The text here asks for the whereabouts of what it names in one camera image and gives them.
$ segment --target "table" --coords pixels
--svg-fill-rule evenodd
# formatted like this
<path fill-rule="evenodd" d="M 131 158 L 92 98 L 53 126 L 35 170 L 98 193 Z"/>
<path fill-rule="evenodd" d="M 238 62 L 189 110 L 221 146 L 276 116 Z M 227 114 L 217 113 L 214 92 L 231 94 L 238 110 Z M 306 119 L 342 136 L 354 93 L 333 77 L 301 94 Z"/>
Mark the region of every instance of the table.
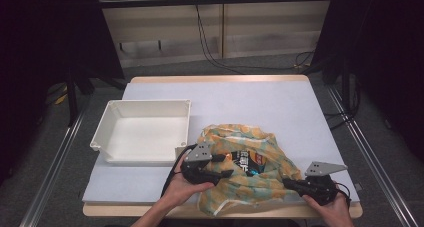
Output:
<path fill-rule="evenodd" d="M 247 100 L 243 96 L 241 89 L 251 88 L 250 90 L 259 91 L 261 94 L 254 95 L 253 101 Z M 322 115 L 319 104 L 316 100 L 312 87 L 306 76 L 302 75 L 247 75 L 247 76 L 174 76 L 174 77 L 136 77 L 127 86 L 123 99 L 163 99 L 163 98 L 190 98 L 193 103 L 192 118 L 190 121 L 189 143 L 195 141 L 196 133 L 200 133 L 204 123 L 201 121 L 221 121 L 222 116 L 226 116 L 228 121 L 240 121 L 246 119 L 243 115 L 241 106 L 249 102 L 252 106 L 262 103 L 261 107 L 265 114 L 273 114 L 273 118 L 262 119 L 262 112 L 256 113 L 259 119 L 250 118 L 252 122 L 262 123 L 261 126 L 270 128 L 275 125 L 280 126 L 275 132 L 277 142 L 283 148 L 285 153 L 302 170 L 306 170 L 312 160 L 343 164 L 331 132 L 326 125 L 325 118 Z M 220 97 L 220 102 L 216 102 L 216 96 Z M 272 102 L 270 96 L 274 96 L 276 102 Z M 210 115 L 202 116 L 205 110 L 205 104 L 202 101 L 208 99 L 207 106 L 228 103 L 225 112 L 222 109 Z M 293 112 L 288 112 L 290 108 L 296 106 Z M 310 130 L 307 136 L 299 138 L 300 129 Z M 293 146 L 302 148 L 305 151 L 290 148 Z M 311 145 L 314 145 L 319 151 L 308 151 Z M 350 214 L 352 218 L 358 218 L 362 215 L 362 207 L 357 196 L 350 176 L 347 171 L 332 174 L 332 178 L 342 180 L 346 183 L 352 192 L 352 204 Z M 87 216 L 140 216 L 143 215 L 152 205 L 152 203 L 140 202 L 86 202 L 83 207 L 84 214 Z M 167 217 L 170 218 L 207 218 L 207 216 L 197 210 L 193 202 L 188 202 L 172 210 Z M 319 215 L 309 208 L 303 201 L 289 201 L 286 204 L 270 201 L 261 204 L 256 208 L 251 206 L 239 205 L 220 214 L 219 218 L 316 218 Z"/>

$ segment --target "person's right hand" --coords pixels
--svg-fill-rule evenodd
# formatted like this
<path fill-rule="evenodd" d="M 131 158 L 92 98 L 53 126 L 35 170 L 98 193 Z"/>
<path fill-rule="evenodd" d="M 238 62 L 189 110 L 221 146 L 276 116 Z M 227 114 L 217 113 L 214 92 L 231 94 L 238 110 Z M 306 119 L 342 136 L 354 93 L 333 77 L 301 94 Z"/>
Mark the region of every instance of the person's right hand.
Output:
<path fill-rule="evenodd" d="M 329 227 L 352 227 L 353 222 L 350 218 L 349 208 L 346 198 L 338 193 L 333 202 L 321 206 L 312 197 L 303 195 L 302 198 L 315 209 L 323 218 Z"/>

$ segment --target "white bin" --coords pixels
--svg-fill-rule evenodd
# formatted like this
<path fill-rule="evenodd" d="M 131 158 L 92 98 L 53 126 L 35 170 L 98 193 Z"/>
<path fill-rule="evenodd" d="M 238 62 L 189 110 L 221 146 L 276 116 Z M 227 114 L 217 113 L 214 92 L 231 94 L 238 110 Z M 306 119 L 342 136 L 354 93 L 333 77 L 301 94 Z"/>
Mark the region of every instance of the white bin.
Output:
<path fill-rule="evenodd" d="M 109 101 L 90 147 L 110 163 L 172 165 L 187 145 L 190 100 Z"/>

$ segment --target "forearm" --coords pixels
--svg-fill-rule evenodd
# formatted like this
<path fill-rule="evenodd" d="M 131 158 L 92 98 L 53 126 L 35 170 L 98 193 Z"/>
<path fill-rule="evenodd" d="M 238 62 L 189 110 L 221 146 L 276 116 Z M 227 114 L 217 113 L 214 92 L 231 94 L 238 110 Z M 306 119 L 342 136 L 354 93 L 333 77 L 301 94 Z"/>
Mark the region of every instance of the forearm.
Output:
<path fill-rule="evenodd" d="M 169 201 L 160 199 L 152 208 L 150 208 L 140 219 L 137 220 L 131 227 L 153 227 L 157 226 L 160 221 L 171 211 L 175 206 L 169 204 Z"/>

